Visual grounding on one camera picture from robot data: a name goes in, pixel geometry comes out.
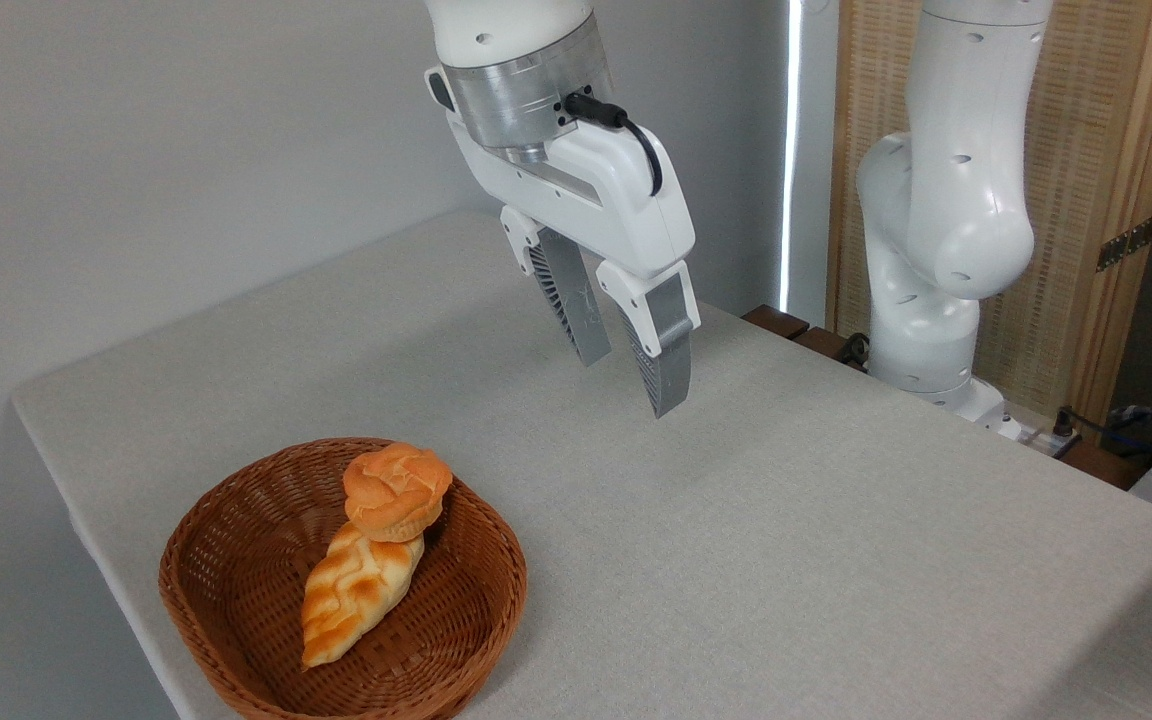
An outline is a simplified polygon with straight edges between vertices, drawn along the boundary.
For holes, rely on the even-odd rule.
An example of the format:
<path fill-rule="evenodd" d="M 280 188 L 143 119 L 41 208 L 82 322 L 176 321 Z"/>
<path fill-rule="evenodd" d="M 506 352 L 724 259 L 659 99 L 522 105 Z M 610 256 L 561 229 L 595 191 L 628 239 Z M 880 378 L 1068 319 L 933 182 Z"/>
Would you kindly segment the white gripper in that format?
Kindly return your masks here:
<path fill-rule="evenodd" d="M 500 223 L 515 259 L 535 276 L 584 366 L 602 359 L 611 342 L 579 247 L 609 260 L 596 278 L 616 302 L 650 406 L 662 418 L 689 395 L 690 334 L 702 324 L 681 262 L 695 232 L 675 169 L 653 132 L 591 88 L 544 100 L 541 109 L 558 119 L 559 135 L 536 164 L 472 141 L 458 111 L 447 119 L 476 181 L 506 204 Z"/>

